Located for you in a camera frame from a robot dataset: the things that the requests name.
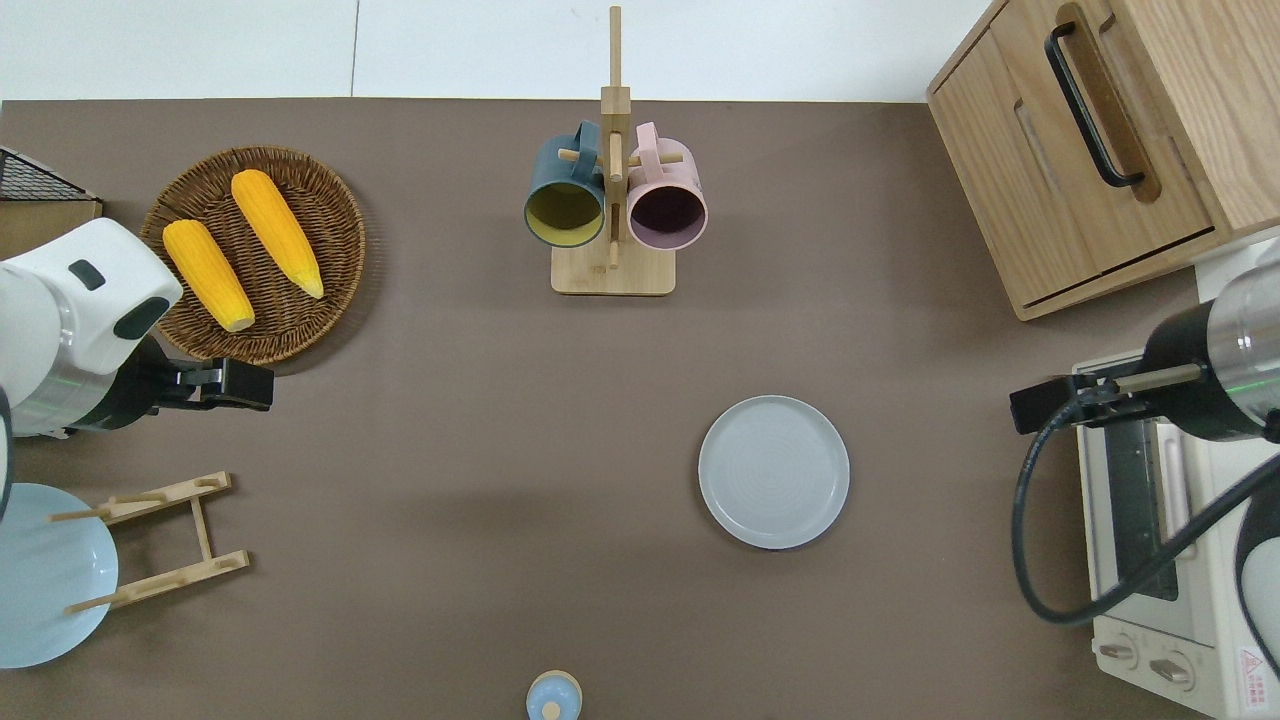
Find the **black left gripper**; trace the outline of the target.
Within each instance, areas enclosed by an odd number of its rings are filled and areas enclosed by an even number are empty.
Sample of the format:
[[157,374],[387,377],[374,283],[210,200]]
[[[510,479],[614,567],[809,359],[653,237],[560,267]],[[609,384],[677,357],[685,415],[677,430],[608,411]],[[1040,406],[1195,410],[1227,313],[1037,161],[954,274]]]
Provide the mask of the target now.
[[116,430],[156,414],[159,407],[209,410],[220,404],[269,411],[275,373],[268,366],[224,357],[223,363],[191,363],[166,356],[145,336],[116,370],[106,395],[95,406],[95,429]]

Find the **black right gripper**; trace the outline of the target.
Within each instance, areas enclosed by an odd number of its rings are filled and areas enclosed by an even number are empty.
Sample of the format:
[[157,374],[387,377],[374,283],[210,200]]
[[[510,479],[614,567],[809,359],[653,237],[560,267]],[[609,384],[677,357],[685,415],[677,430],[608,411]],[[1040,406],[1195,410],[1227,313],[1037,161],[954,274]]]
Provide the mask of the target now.
[[1052,375],[1009,395],[1014,430],[1039,432],[1078,392],[1079,425],[1143,421],[1152,405],[1201,439],[1274,442],[1276,430],[1267,427],[1276,413],[1276,322],[1242,311],[1234,301],[1224,309],[1220,304],[1211,300],[1170,316],[1144,346],[1142,372],[1196,364],[1198,379],[1147,391],[1144,400],[1100,373],[1079,373],[1078,383],[1075,375]]

